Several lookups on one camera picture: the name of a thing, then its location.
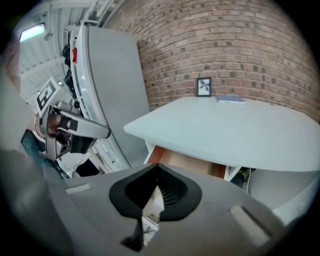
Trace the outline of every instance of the white wall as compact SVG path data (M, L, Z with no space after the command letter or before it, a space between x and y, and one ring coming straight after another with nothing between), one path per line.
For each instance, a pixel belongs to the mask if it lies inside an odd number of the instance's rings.
M319 188L320 171L288 172L257 169L251 175L252 197L288 224L304 214Z

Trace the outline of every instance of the framed picture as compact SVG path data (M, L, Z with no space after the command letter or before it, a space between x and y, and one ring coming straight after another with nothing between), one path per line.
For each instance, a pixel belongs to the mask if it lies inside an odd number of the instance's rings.
M211 97L211 77L196 79L196 96Z

